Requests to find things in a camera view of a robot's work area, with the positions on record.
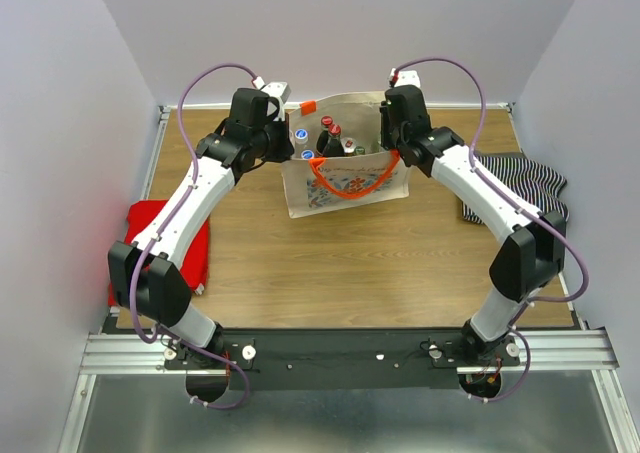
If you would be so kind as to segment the clear plastic water bottle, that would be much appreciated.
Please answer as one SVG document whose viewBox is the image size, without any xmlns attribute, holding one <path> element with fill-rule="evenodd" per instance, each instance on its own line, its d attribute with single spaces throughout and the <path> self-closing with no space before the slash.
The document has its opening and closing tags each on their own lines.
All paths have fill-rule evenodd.
<svg viewBox="0 0 640 453">
<path fill-rule="evenodd" d="M 293 133 L 294 155 L 299 158 L 307 149 L 309 133 L 306 129 L 300 128 Z"/>
</svg>

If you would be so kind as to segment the red bull energy can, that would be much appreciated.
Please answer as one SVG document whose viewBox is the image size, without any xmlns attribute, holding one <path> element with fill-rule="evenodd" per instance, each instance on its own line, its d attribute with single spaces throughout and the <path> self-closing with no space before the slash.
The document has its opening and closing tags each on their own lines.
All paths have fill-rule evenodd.
<svg viewBox="0 0 640 453">
<path fill-rule="evenodd" d="M 351 157 L 355 154 L 356 143 L 352 138 L 345 137 L 341 140 L 344 156 Z"/>
</svg>

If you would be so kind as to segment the cola glass bottle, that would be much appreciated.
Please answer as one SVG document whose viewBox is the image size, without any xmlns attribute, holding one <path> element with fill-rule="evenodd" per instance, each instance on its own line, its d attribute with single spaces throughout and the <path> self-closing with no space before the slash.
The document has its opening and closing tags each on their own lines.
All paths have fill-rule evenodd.
<svg viewBox="0 0 640 453">
<path fill-rule="evenodd" d="M 341 127 L 338 124 L 332 124 L 328 130 L 326 145 L 322 151 L 325 158 L 344 157 L 345 150 L 341 141 Z"/>
<path fill-rule="evenodd" d="M 328 142 L 329 129 L 333 124 L 333 118 L 325 115 L 321 118 L 321 130 L 316 141 L 316 156 L 322 157 L 323 150 Z"/>
</svg>

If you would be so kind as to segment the beige canvas tote bag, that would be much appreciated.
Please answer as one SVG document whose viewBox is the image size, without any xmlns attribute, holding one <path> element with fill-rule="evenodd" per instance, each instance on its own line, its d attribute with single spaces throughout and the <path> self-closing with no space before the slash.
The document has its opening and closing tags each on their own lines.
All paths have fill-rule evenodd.
<svg viewBox="0 0 640 453">
<path fill-rule="evenodd" d="M 281 165 L 289 216 L 302 218 L 409 195 L 410 170 L 394 151 L 380 147 L 384 99 L 380 91 L 332 95 L 300 104 L 289 113 L 290 131 L 307 131 L 309 141 Z M 362 147 L 362 155 L 323 159 L 301 157 L 316 151 L 321 119 L 332 118 L 341 138 Z"/>
</svg>

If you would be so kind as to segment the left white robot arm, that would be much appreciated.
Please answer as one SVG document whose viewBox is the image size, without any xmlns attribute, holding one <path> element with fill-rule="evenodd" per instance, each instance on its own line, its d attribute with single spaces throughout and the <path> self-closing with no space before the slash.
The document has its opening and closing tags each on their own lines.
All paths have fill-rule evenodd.
<svg viewBox="0 0 640 453">
<path fill-rule="evenodd" d="M 198 231 L 240 178 L 257 161 L 283 163 L 293 155 L 284 107 L 289 95 L 285 82 L 238 89 L 228 117 L 199 141 L 195 163 L 160 213 L 132 242 L 117 241 L 108 252 L 116 304 L 187 343 L 188 357 L 201 368 L 220 360 L 222 328 L 193 304 L 180 268 Z"/>
</svg>

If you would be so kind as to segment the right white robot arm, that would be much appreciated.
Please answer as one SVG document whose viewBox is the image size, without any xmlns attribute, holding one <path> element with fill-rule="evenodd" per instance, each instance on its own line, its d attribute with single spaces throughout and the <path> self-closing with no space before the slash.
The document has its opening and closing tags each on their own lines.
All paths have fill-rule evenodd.
<svg viewBox="0 0 640 453">
<path fill-rule="evenodd" d="M 483 364 L 526 302 L 563 270 L 566 221 L 558 212 L 542 213 L 498 181 L 453 130 L 433 127 L 418 87 L 388 89 L 380 112 L 384 146 L 452 191 L 500 245 L 489 268 L 488 296 L 463 325 L 459 343 L 467 362 Z"/>
</svg>

